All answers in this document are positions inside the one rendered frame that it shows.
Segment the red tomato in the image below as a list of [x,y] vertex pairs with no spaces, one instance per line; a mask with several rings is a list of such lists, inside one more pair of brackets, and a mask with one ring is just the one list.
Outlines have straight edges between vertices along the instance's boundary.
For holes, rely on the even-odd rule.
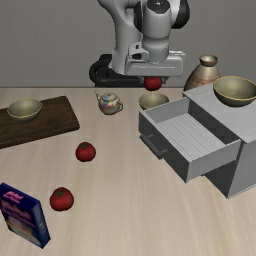
[[74,204],[73,194],[65,187],[54,190],[50,196],[50,206],[55,211],[69,210]]
[[146,77],[144,79],[144,87],[148,91],[156,91],[162,86],[162,79],[160,77]]
[[75,156],[81,162],[92,161],[96,156],[96,149],[89,142],[82,142],[78,145]]

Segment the olive bowl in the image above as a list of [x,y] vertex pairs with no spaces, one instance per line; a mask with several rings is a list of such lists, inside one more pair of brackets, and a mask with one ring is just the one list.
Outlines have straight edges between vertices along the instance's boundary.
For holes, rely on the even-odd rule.
[[145,93],[139,100],[139,105],[143,110],[153,108],[169,102],[169,98],[162,93]]
[[31,121],[35,119],[42,110],[42,103],[33,98],[23,98],[13,102],[8,108],[7,113],[17,121]]
[[230,107],[243,107],[256,99],[256,84],[237,76],[217,79],[213,91],[220,102]]

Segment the brown ceramic vase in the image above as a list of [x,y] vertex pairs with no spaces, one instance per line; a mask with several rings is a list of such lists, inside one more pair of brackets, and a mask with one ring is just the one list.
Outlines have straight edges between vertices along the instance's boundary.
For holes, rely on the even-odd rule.
[[218,58],[215,55],[203,54],[199,61],[199,65],[192,71],[185,83],[185,91],[212,83],[221,77],[217,68]]

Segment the iridescent teapot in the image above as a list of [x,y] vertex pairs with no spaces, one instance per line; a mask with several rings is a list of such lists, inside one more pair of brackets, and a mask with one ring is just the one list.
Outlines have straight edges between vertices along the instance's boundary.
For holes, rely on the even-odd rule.
[[115,93],[105,93],[100,95],[95,90],[95,95],[98,101],[100,111],[105,115],[114,115],[123,110],[123,103]]

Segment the grey open drawer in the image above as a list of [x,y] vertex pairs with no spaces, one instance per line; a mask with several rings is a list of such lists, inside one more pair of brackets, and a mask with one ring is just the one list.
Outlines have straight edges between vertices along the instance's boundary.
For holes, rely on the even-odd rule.
[[139,112],[141,140],[184,181],[237,158],[241,140],[188,98]]

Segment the grey cabinet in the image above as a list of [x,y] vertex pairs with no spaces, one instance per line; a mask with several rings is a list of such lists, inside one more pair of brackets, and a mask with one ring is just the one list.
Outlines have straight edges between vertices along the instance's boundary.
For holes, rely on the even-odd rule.
[[229,107],[217,99],[212,84],[183,95],[192,104],[190,113],[224,143],[241,141],[235,159],[206,177],[227,198],[256,186],[256,100],[247,106]]

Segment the dark brown wooden board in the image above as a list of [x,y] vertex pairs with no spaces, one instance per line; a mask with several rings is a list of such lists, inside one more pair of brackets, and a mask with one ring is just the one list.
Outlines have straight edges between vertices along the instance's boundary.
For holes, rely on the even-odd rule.
[[45,99],[39,115],[28,122],[14,120],[7,109],[0,109],[0,149],[11,147],[80,128],[66,96]]

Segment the blue carton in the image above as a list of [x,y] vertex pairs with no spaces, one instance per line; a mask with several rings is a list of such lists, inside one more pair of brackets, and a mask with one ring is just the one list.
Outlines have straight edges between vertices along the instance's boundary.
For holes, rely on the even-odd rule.
[[0,211],[10,231],[39,248],[50,241],[39,200],[5,183],[0,184]]

